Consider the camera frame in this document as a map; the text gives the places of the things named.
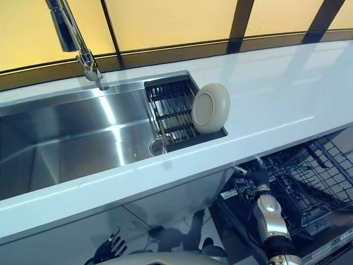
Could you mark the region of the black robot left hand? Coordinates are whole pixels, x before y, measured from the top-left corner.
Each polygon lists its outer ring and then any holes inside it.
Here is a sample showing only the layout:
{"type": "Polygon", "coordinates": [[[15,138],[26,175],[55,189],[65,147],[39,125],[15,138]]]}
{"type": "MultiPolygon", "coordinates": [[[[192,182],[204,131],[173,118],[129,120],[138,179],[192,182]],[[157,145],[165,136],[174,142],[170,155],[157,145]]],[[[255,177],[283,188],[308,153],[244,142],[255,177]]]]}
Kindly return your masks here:
{"type": "Polygon", "coordinates": [[[118,258],[127,250],[126,241],[119,235],[120,227],[117,226],[108,239],[104,241],[96,250],[94,258],[100,262],[118,258]]]}

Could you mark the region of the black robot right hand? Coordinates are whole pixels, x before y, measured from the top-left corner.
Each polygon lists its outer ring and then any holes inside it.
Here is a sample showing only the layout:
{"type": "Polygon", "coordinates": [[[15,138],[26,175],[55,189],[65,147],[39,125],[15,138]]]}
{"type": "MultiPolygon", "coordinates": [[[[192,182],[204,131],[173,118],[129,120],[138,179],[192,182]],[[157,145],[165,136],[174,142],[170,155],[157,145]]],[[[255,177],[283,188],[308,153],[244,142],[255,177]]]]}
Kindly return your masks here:
{"type": "Polygon", "coordinates": [[[260,157],[256,157],[256,161],[258,166],[257,171],[248,171],[239,166],[234,166],[234,170],[244,179],[253,181],[258,192],[270,190],[270,177],[267,172],[265,163],[260,157]]]}

